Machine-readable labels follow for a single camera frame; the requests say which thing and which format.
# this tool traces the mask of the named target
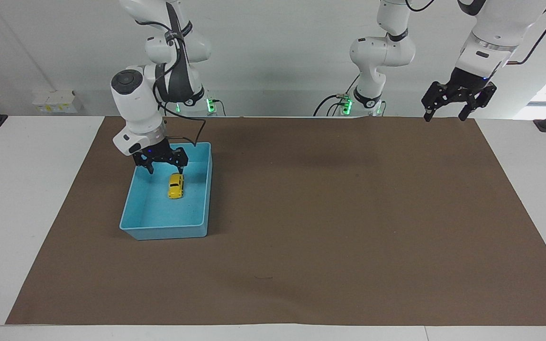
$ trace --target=green indicator light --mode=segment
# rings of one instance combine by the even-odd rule
[[[343,115],[349,116],[351,114],[351,106],[353,106],[353,100],[347,99],[345,107],[343,108]]]
[[[212,103],[210,99],[206,99],[206,102],[208,103],[208,112],[215,112],[216,106]]]

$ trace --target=light blue tray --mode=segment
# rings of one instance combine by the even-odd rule
[[[198,238],[208,234],[212,148],[207,142],[170,144],[189,156],[184,168],[184,196],[169,199],[167,190],[175,166],[154,163],[154,174],[136,167],[119,228],[137,240]]]

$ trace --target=black band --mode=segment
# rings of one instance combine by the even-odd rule
[[[184,102],[184,105],[185,106],[188,106],[188,107],[192,107],[192,106],[195,106],[195,104],[197,104],[197,101],[199,101],[200,99],[203,98],[203,95],[206,94],[206,89],[204,89],[203,87],[201,87],[201,90],[199,90],[197,93],[195,93],[195,95],[191,96],[190,99],[188,99],[187,101],[189,100],[193,100],[193,103],[191,105],[187,104],[187,102]]]
[[[389,39],[391,41],[398,42],[398,41],[401,41],[405,37],[408,36],[408,29],[406,28],[406,30],[402,34],[400,34],[399,36],[392,36],[392,35],[390,35],[390,33],[387,33],[387,36],[389,37]]]
[[[178,22],[178,15],[174,6],[166,2],[167,12],[170,18],[171,28],[176,36],[181,37],[182,28]],[[191,86],[189,76],[189,61],[186,55],[186,48],[176,47],[177,65],[170,73],[170,80],[167,84],[167,98],[165,102],[184,103],[193,96],[193,87]]]
[[[458,2],[459,2],[459,7],[461,7],[461,10],[464,13],[472,17],[475,17],[477,13],[479,13],[479,11],[482,10],[483,4],[485,4],[486,0],[473,0],[473,2],[470,5],[465,5],[460,0],[458,0]]]
[[[171,31],[166,32],[164,36],[165,36],[165,43],[167,43],[168,46],[172,46],[172,44],[170,43],[171,41],[173,41],[174,39],[180,38],[180,35],[178,33],[174,33]]]
[[[187,23],[187,26],[185,26],[180,33],[182,33],[182,36],[187,36],[191,31],[193,30],[193,23],[191,20]]]
[[[379,101],[381,100],[381,96],[382,96],[382,95],[380,95],[378,97],[374,97],[373,99],[369,99],[368,97],[364,97],[364,96],[360,95],[360,93],[357,91],[357,87],[353,91],[353,95],[355,96],[355,99],[359,103],[362,103],[364,105],[364,108],[374,108],[376,106],[376,103],[379,103]]]

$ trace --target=white table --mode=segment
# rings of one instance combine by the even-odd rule
[[[546,327],[510,326],[2,326],[101,123],[10,117],[0,128],[0,339],[546,340]],[[546,242],[546,134],[529,121],[477,123]]]

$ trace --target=white wall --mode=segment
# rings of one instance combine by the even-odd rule
[[[186,0],[186,11],[212,41],[199,64],[206,86],[230,115],[310,115],[325,95],[342,92],[357,74],[349,46],[382,35],[377,0]],[[418,47],[412,65],[387,68],[388,115],[422,116],[420,98],[433,80],[446,82],[474,18],[455,0],[437,0],[414,13]],[[525,55],[546,17],[528,35]],[[74,89],[90,115],[114,115],[110,79],[127,65],[145,64],[139,27],[116,0],[0,0],[0,111],[33,115],[32,91]],[[528,64],[506,67],[488,108],[474,117],[511,118],[546,83],[546,39]],[[460,105],[439,111],[456,115]]]

